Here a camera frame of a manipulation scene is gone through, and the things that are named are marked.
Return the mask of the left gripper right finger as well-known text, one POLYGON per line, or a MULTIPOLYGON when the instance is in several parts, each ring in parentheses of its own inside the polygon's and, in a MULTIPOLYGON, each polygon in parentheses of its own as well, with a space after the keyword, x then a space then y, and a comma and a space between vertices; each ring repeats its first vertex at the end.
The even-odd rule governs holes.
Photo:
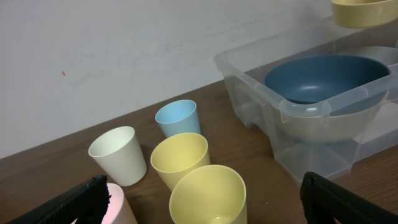
POLYGON ((397 215, 314 172, 305 173, 300 199, 308 224, 397 224, 397 215))

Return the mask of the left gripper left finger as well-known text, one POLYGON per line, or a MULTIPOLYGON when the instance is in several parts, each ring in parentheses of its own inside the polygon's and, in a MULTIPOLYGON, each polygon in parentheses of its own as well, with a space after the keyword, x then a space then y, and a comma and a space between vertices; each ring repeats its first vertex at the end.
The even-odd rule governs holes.
POLYGON ((101 224, 111 198, 107 180, 106 175, 92 177, 9 224, 101 224))

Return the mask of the large cream bowl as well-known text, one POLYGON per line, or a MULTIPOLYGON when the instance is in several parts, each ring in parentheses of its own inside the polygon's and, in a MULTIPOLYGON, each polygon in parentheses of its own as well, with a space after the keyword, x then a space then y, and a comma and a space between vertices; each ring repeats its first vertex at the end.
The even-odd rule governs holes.
POLYGON ((348 140, 358 135, 367 123, 376 117, 381 103, 386 99, 388 91, 379 93, 353 105, 353 109, 342 108, 334 111, 327 119, 328 125, 323 126, 320 118, 298 118, 291 116, 282 122, 280 112, 274 110, 274 122, 278 128, 289 136, 310 142, 336 142, 348 140))

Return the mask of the small yellow bowl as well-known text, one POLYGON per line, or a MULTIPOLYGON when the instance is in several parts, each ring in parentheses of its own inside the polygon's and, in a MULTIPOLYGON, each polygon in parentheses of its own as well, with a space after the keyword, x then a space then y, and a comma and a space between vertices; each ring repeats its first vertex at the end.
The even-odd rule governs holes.
POLYGON ((331 6, 341 27, 376 27, 397 19, 397 0, 331 0, 331 6))

